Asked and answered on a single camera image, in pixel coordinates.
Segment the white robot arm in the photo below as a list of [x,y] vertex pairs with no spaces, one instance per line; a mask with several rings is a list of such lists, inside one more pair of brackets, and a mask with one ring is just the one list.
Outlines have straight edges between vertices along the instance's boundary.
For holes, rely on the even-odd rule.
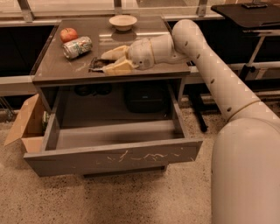
[[280,118],[211,49],[192,21],[102,54],[108,75],[193,61],[227,125],[213,146],[212,224],[280,224]]

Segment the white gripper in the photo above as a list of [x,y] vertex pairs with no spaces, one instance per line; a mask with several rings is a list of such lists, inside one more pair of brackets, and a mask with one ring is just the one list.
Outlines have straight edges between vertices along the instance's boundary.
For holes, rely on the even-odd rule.
[[175,50],[170,34],[153,38],[142,38],[130,45],[121,45],[101,55],[104,60],[116,60],[102,68],[107,75],[130,74],[135,68],[146,70],[155,64],[176,64],[186,56]]

